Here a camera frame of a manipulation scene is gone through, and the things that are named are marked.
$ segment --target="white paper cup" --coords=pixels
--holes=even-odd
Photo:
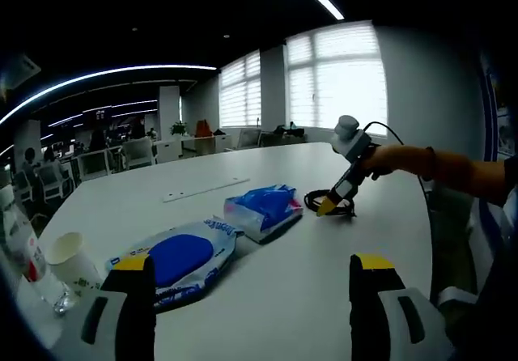
[[[102,279],[84,251],[80,233],[67,233],[55,240],[45,253],[45,260],[54,275],[78,296],[100,289]]]

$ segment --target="human hand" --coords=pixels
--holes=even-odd
[[[375,181],[379,176],[388,175],[395,168],[393,165],[394,155],[398,145],[375,146],[371,150],[371,154],[367,154],[361,163],[361,167],[369,176],[372,173],[372,179]]]

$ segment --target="ceiling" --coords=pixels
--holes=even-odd
[[[336,22],[316,0],[10,1],[2,22],[9,27],[2,36],[7,37],[4,45],[12,53],[26,53],[41,72],[8,95],[0,107],[1,117],[36,92],[84,74],[150,64],[220,68],[254,49],[268,49],[287,36]],[[483,0],[330,1],[345,21],[373,19],[448,32],[473,26],[472,18],[486,6]],[[104,101],[155,99],[162,83],[136,83],[142,81],[175,81],[185,93],[193,82],[214,75],[208,70],[140,70],[63,87],[21,109],[0,127],[0,151],[12,143],[15,126],[28,117],[54,122]],[[124,83],[132,84],[85,93]]]

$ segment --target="white table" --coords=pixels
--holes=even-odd
[[[300,200],[330,188],[348,163],[327,143],[258,148],[158,164],[83,183],[54,215],[43,249],[80,231],[98,267],[146,236],[223,214],[223,199],[285,183]],[[232,177],[250,181],[162,203],[162,196]],[[350,357],[349,261],[379,253],[403,282],[431,286],[431,233],[415,177],[365,180],[357,218],[318,219],[310,210],[283,237],[245,257],[205,299],[157,316],[155,359],[343,360]]]

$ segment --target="bottle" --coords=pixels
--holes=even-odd
[[[25,214],[15,204],[12,185],[0,189],[0,245],[42,299],[56,306],[66,289],[50,272],[38,238]]]

